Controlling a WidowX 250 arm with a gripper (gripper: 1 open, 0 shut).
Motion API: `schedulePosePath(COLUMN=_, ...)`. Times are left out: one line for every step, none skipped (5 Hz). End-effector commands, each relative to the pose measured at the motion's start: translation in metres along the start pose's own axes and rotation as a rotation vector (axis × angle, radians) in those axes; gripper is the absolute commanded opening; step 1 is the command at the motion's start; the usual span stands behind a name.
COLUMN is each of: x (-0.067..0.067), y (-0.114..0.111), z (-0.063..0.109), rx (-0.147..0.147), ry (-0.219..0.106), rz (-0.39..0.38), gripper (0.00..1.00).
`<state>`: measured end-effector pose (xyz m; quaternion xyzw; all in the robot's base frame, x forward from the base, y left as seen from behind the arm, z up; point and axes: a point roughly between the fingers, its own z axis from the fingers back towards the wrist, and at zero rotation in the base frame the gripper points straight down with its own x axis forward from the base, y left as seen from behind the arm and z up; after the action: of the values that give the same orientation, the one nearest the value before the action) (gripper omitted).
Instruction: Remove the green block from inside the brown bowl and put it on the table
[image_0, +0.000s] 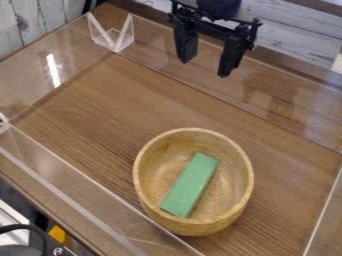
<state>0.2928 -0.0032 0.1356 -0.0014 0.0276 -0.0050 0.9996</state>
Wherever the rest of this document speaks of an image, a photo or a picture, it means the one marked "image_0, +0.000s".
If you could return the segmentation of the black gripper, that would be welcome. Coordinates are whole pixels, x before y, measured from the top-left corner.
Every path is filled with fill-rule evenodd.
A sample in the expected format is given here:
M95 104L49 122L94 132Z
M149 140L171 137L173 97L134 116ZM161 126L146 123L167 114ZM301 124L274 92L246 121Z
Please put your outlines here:
M198 54L198 33L220 40L228 37L218 68L218 75L228 77L240 66L246 48L256 47L261 18L242 9L242 0L171 0L171 17L183 64Z

